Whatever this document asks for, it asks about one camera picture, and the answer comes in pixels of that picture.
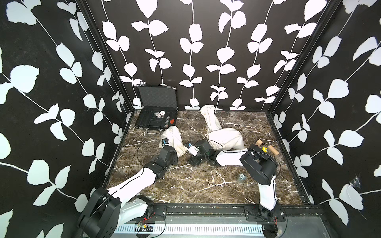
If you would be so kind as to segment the tall white cloth bag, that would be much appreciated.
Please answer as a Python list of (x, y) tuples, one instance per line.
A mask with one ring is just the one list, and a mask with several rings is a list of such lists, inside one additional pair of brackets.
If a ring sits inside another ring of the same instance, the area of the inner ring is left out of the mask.
[(215, 114), (216, 108), (214, 107), (214, 105), (204, 105), (200, 109), (200, 112), (205, 119), (207, 125), (207, 133), (219, 131), (222, 129), (222, 126)]

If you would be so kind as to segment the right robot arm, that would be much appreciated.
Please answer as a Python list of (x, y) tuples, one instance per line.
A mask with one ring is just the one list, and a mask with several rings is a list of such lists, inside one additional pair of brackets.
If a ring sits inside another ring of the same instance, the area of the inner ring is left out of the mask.
[(267, 155), (257, 145), (251, 145), (242, 150), (223, 149), (221, 144), (214, 149), (211, 140), (203, 139), (195, 144), (187, 142), (185, 147), (192, 154), (189, 163), (198, 166), (207, 162), (212, 166), (242, 166), (258, 183), (260, 204), (258, 214), (264, 220), (275, 217), (275, 208), (278, 204), (275, 192), (277, 172), (281, 170), (280, 163), (272, 156)]

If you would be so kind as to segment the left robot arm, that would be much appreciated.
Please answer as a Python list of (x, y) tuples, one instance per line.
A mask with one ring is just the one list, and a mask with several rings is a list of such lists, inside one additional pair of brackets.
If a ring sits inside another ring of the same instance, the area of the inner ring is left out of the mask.
[(79, 216), (78, 230), (74, 236), (109, 238), (120, 225), (144, 216), (148, 211), (150, 200), (146, 198), (132, 200), (132, 198), (163, 178), (169, 167), (177, 163), (175, 148), (164, 145), (159, 155), (131, 178), (108, 190), (103, 188), (95, 190)]

